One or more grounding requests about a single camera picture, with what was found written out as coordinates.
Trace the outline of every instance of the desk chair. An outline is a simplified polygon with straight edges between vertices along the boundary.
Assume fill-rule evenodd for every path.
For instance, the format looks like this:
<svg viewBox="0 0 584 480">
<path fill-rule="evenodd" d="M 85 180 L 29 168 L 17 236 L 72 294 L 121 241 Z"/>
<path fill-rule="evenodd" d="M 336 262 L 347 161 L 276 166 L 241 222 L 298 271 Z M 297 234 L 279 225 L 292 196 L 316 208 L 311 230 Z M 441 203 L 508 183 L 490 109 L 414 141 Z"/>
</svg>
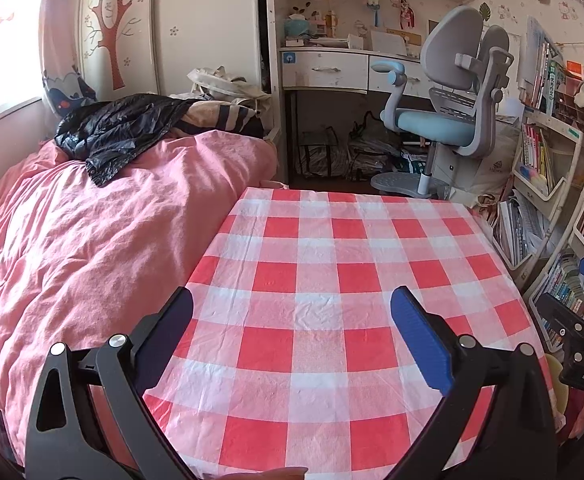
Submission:
<svg viewBox="0 0 584 480">
<path fill-rule="evenodd" d="M 483 41 L 483 18 L 478 10 L 461 6 L 451 10 L 423 44 L 421 66 L 435 83 L 447 88 L 472 92 L 457 94 L 438 88 L 430 89 L 436 112 L 398 108 L 407 78 L 398 61 L 381 61 L 372 65 L 375 72 L 388 73 L 394 86 L 381 119 L 393 132 L 411 132 L 430 140 L 430 150 L 422 175 L 383 173 L 372 178 L 372 186 L 416 198 L 436 195 L 442 181 L 432 180 L 436 144 L 454 146 L 462 156 L 482 158 L 494 149 L 496 104 L 503 99 L 502 88 L 510 82 L 507 72 L 514 56 L 508 52 L 508 33 L 491 26 Z"/>
</svg>

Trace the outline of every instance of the green leaf decoration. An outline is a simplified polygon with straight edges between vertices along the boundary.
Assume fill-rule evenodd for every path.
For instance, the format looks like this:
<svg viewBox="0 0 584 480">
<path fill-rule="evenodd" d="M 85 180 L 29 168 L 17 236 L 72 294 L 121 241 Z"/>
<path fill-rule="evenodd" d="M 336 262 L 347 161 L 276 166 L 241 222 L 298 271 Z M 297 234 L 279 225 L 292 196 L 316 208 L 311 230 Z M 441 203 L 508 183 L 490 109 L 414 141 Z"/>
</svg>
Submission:
<svg viewBox="0 0 584 480">
<path fill-rule="evenodd" d="M 492 12 L 490 12 L 490 7 L 485 2 L 483 2 L 481 4 L 481 7 L 479 7 L 479 12 L 483 16 L 484 22 L 487 22 L 490 19 L 490 16 L 492 15 Z"/>
</svg>

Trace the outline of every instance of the blue chair cushion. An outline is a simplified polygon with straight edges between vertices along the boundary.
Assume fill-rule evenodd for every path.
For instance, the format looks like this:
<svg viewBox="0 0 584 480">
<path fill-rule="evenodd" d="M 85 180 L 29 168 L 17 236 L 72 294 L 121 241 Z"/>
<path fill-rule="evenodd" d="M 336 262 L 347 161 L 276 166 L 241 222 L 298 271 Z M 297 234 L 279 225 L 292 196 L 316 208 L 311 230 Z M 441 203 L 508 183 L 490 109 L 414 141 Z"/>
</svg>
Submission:
<svg viewBox="0 0 584 480">
<path fill-rule="evenodd" d="M 468 146 L 474 138 L 474 123 L 456 120 L 436 112 L 421 112 L 409 108 L 397 108 L 396 114 L 397 127 L 434 142 Z"/>
</svg>

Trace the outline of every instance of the red and white tablecloth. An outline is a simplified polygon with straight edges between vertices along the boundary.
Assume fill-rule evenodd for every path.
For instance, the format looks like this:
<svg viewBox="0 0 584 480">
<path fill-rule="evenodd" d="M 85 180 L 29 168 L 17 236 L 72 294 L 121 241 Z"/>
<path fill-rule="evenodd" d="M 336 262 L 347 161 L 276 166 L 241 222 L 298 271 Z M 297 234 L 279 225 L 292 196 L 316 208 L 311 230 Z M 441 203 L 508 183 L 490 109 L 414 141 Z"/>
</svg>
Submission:
<svg viewBox="0 0 584 480">
<path fill-rule="evenodd" d="M 464 206 L 249 188 L 191 276 L 194 319 L 146 403 L 200 475 L 306 466 L 309 478 L 383 478 L 440 400 L 390 318 L 400 285 L 458 334 L 542 355 Z"/>
</svg>

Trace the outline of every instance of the metal screw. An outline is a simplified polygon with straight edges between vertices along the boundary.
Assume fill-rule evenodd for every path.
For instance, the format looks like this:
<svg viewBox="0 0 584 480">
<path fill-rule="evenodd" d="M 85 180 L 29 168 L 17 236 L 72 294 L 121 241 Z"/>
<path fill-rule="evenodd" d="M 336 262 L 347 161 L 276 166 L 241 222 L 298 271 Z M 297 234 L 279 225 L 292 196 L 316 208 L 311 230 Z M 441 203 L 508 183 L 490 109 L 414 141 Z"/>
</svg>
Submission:
<svg viewBox="0 0 584 480">
<path fill-rule="evenodd" d="M 117 335 L 113 335 L 110 338 L 110 340 L 108 341 L 108 344 L 112 348 L 118 348 L 120 346 L 123 346 L 127 340 L 128 340 L 128 338 L 125 337 L 123 334 L 117 334 Z"/>
<path fill-rule="evenodd" d="M 476 339 L 471 335 L 463 335 L 458 341 L 463 348 L 474 348 L 476 346 Z"/>
<path fill-rule="evenodd" d="M 52 348 L 50 348 L 52 355 L 61 355 L 64 351 L 66 351 L 66 345 L 64 343 L 54 343 Z"/>
<path fill-rule="evenodd" d="M 530 345 L 528 343 L 523 343 L 520 347 L 518 347 L 518 349 L 521 350 L 521 353 L 523 355 L 527 355 L 527 356 L 534 355 L 534 349 L 532 348 L 532 345 Z"/>
</svg>

